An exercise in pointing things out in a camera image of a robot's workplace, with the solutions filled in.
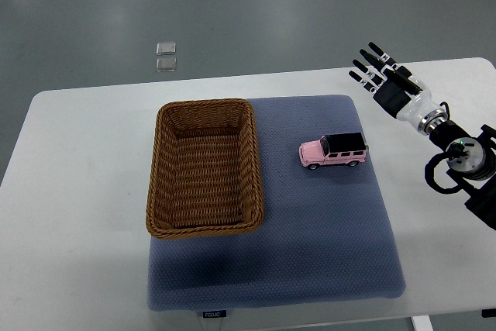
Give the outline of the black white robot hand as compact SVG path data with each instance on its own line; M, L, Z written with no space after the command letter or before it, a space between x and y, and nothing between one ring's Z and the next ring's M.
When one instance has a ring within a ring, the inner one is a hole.
M440 118L440 105L432 101L432 94L427 85L404 66L398 66L396 60L384 52L374 42L368 43L375 55L360 49L361 56L384 78L353 59L352 63L375 84L362 78L355 71L348 75L361 84L363 88L374 93L375 102L393 118L409 122L412 126L428 126Z

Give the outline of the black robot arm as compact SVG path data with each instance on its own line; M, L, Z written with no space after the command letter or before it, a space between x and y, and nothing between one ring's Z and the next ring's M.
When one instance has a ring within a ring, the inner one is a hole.
M349 76L367 90L392 118L408 122L441 149L425 165L427 185L442 195L465 191L464 205L488 227L495 228L495 129L483 125L474 137L456 124L447 102L436 104L429 87L405 65L398 63L375 43L353 65L363 74Z

